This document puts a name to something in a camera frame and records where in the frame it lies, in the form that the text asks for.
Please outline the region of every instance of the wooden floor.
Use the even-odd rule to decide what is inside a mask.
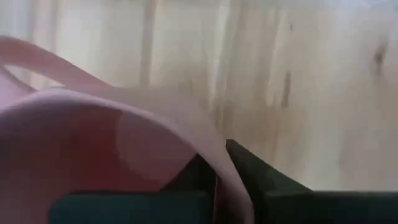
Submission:
[[[115,86],[192,95],[310,188],[398,190],[397,7],[349,3],[36,0],[12,34]]]

